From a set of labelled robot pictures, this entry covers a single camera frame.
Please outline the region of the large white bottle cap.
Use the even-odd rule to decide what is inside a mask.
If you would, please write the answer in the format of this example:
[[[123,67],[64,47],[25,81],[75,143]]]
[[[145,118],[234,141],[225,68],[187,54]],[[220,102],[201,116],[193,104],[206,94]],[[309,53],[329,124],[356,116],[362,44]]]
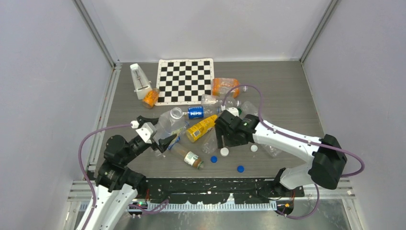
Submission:
[[[226,157],[229,155],[229,149],[228,148],[221,148],[220,149],[220,155],[223,157]]]

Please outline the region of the tall clear juice bottle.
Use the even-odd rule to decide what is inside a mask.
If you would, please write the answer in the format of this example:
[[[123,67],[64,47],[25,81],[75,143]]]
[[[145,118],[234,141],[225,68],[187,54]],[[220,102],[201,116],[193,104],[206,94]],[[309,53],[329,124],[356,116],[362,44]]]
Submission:
[[[179,137],[189,126],[182,109],[174,107],[159,117],[158,123],[155,125],[157,133],[154,135],[154,139],[165,139],[172,135]]]

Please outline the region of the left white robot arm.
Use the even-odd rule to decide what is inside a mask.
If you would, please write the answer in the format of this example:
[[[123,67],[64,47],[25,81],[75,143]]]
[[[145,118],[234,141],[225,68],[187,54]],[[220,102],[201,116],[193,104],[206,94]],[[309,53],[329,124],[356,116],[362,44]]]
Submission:
[[[112,230],[134,198],[142,198],[147,192],[146,177],[131,170],[128,164],[148,148],[164,153],[176,139],[173,134],[167,138],[154,140],[158,118],[139,116],[123,125],[100,128],[89,133],[80,143],[78,160],[84,179],[91,191],[90,204],[77,226],[78,230]],[[104,162],[91,182],[82,162],[82,149],[92,135],[109,129],[130,127],[136,136],[127,141],[123,136],[114,135],[106,142]]]

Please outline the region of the clear bottle near right arm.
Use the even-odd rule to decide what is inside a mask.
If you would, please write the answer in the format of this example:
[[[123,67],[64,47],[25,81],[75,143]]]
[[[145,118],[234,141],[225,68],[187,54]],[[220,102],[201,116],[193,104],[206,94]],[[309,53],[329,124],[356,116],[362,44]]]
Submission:
[[[240,117],[241,117],[242,119],[244,119],[244,117],[245,117],[246,115],[259,116],[259,109],[258,109],[253,103],[251,103],[251,102],[249,102],[249,101],[245,101],[244,103],[242,103],[240,109],[241,109],[241,115],[240,115]],[[282,150],[280,150],[280,149],[278,149],[278,148],[275,148],[275,147],[272,147],[272,146],[269,146],[269,145],[263,145],[263,144],[261,144],[260,146],[261,146],[262,149],[263,149],[264,151],[266,151],[266,153],[267,153],[270,157],[272,157],[272,158],[275,158],[275,157],[277,157],[280,153],[282,153]]]

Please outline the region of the blue label clear bottle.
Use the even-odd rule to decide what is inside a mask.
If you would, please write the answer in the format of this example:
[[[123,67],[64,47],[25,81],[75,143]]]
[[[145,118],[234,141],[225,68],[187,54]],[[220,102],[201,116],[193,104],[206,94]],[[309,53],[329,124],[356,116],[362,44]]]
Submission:
[[[173,148],[173,146],[174,146],[176,143],[179,142],[179,140],[180,140],[179,138],[173,140],[173,141],[170,143],[170,145],[168,146],[167,150],[166,150],[164,153],[160,152],[158,149],[157,149],[157,150],[153,150],[152,152],[155,154],[156,157],[165,157],[165,153],[166,153],[166,152],[169,152],[169,151]]]

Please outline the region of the small orange bottle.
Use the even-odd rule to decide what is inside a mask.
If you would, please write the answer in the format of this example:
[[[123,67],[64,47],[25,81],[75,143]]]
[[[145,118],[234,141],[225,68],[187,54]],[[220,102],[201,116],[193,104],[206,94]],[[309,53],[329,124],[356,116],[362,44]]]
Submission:
[[[158,101],[160,90],[154,88],[149,91],[142,100],[142,105],[148,109],[152,109],[156,102]]]

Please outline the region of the brown coffee bottle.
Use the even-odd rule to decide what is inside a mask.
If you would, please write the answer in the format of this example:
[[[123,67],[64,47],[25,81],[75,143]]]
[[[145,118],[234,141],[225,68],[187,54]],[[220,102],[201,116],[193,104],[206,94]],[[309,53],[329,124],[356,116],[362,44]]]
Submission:
[[[171,147],[170,152],[177,156],[180,156],[187,165],[197,170],[202,170],[204,168],[204,161],[202,160],[202,158],[180,143],[175,143]]]

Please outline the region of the clear crumpled plastic bottle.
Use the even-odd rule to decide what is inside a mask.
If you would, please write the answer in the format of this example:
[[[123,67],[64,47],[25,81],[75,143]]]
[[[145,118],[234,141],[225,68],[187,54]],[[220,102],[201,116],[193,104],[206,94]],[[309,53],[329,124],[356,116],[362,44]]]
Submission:
[[[205,138],[201,147],[203,153],[212,154],[217,150],[217,140],[215,131],[210,132]]]

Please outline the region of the yellow label bottle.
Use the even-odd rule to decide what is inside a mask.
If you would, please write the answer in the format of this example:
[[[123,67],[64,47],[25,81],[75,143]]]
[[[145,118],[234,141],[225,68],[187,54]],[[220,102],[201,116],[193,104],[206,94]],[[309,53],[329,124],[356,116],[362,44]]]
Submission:
[[[214,128],[217,118],[218,115],[212,115],[187,129],[185,134],[188,140],[194,143],[202,136],[204,136],[208,131]]]

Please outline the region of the clear bottle behind Pepsi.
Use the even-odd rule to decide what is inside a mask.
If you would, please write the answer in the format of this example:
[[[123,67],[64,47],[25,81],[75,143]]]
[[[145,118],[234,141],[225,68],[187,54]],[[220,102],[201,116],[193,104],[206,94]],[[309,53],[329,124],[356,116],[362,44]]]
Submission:
[[[214,96],[203,94],[201,96],[201,105],[213,105],[221,106],[224,102],[225,107],[240,107],[242,102],[233,97],[227,97],[226,99],[222,96]]]

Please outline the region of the blue Pepsi label bottle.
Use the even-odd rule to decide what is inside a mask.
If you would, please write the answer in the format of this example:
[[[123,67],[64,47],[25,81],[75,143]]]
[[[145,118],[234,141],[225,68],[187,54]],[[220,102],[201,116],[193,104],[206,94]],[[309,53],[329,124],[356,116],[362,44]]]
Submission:
[[[219,106],[213,105],[199,105],[199,106],[189,106],[187,108],[182,108],[182,115],[187,119],[197,119],[197,118],[208,118],[213,115],[217,115],[221,112]]]

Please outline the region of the orange label wide bottle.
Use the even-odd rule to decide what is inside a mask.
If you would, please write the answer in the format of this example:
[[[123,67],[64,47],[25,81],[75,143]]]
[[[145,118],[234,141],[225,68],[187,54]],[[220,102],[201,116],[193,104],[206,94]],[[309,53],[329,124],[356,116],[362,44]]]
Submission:
[[[211,81],[212,95],[214,96],[226,95],[231,88],[238,86],[239,84],[240,84],[239,81],[233,78],[214,78]],[[235,88],[230,93],[230,96],[232,96],[233,98],[237,98],[242,92],[246,92],[247,90],[248,90],[247,86]]]

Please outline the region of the white metronome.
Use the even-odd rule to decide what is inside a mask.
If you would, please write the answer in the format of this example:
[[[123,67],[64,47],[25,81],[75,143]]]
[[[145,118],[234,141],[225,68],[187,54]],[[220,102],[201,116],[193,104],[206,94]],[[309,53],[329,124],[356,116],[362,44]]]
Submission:
[[[147,93],[152,90],[151,83],[138,64],[135,63],[130,65],[130,71],[135,87],[134,92],[136,93],[139,100],[143,100]]]

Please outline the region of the black white checkerboard mat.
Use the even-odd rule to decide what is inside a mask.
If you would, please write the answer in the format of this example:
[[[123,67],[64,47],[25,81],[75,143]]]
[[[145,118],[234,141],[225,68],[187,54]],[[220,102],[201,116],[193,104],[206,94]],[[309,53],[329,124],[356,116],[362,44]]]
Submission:
[[[156,87],[160,90],[157,106],[200,104],[211,95],[214,61],[211,58],[160,60]]]

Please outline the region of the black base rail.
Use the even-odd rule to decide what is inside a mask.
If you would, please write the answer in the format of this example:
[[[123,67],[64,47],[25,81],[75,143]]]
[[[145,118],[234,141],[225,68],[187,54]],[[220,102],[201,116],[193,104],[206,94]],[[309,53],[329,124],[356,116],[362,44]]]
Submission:
[[[170,204],[224,204],[233,198],[236,204],[264,204],[283,198],[304,197],[302,186],[293,192],[278,194],[271,186],[273,178],[147,178],[136,198]]]

